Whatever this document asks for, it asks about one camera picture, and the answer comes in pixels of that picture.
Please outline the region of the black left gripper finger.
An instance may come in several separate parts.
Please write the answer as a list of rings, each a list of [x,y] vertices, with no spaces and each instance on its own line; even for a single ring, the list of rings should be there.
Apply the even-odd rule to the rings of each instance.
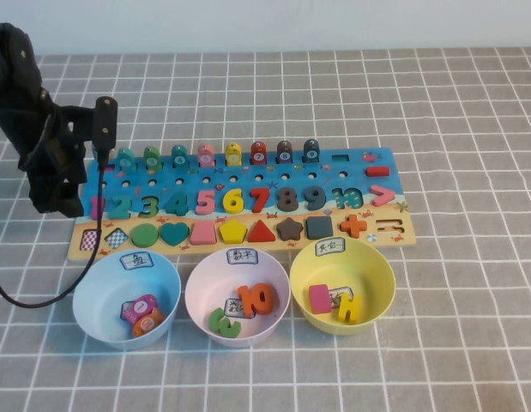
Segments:
[[[68,176],[60,173],[57,182],[57,212],[66,217],[82,216],[83,207],[79,196],[79,186],[86,183],[86,174]]]
[[[41,213],[57,211],[57,181],[48,175],[28,175],[30,184],[29,198],[33,206]]]

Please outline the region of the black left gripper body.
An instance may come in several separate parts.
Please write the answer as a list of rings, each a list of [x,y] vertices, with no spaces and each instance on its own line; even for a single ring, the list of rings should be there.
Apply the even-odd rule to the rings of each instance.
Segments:
[[[53,105],[37,136],[33,147],[20,158],[22,171],[54,183],[87,181],[84,166],[87,108]]]

